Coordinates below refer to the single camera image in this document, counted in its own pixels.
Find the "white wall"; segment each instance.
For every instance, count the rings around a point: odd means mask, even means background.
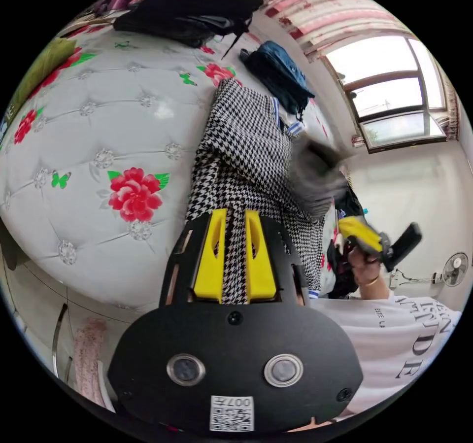
[[[364,153],[351,159],[349,168],[368,220],[392,242],[409,223],[419,224],[422,242],[398,265],[407,277],[429,277],[456,252],[466,253],[465,279],[439,295],[448,307],[462,309],[473,282],[473,176],[460,143]]]
[[[343,93],[324,64],[320,60],[309,63],[298,43],[274,19],[260,11],[254,13],[250,30],[261,42],[273,40],[284,47],[314,90],[315,100],[328,121],[335,142],[353,151],[351,137],[356,131],[351,112]]]
[[[458,100],[458,102],[458,107],[460,109],[460,132],[458,140],[460,141],[468,162],[470,163],[470,168],[473,168],[473,129],[462,102],[460,100]]]

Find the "wall fan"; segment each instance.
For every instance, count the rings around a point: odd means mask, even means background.
[[[445,264],[442,273],[442,279],[448,287],[458,285],[468,269],[468,257],[463,252],[454,254]]]

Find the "qr code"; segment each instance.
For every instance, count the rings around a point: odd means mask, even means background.
[[[216,432],[252,432],[253,397],[213,395],[210,405],[210,430]]]

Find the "window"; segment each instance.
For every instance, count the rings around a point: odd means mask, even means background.
[[[353,104],[360,117],[391,109],[422,105],[422,94],[417,78],[400,78],[375,83],[355,90],[354,93],[356,98]]]
[[[445,138],[432,116],[423,111],[371,121],[363,125],[363,131],[371,151]]]
[[[430,111],[445,108],[434,58],[420,41],[378,36],[326,56],[348,96],[369,152],[446,140]]]
[[[398,36],[363,39],[334,50],[327,55],[343,83],[350,83],[380,73],[417,70],[407,41]]]
[[[424,76],[429,108],[445,107],[443,90],[441,89],[442,83],[437,68],[433,63],[433,57],[422,42],[410,39],[409,44],[411,44],[415,52],[422,75]]]

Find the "floral bedspread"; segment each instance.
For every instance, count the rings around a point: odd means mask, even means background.
[[[76,53],[35,90],[0,144],[0,215],[56,280],[101,302],[153,308],[215,87],[235,77],[269,94],[238,59],[259,41],[244,35],[222,60],[233,36],[200,49],[109,25],[70,37]],[[304,121],[329,136],[316,102]],[[330,242],[334,211],[326,225]],[[321,268],[330,289],[335,276]]]

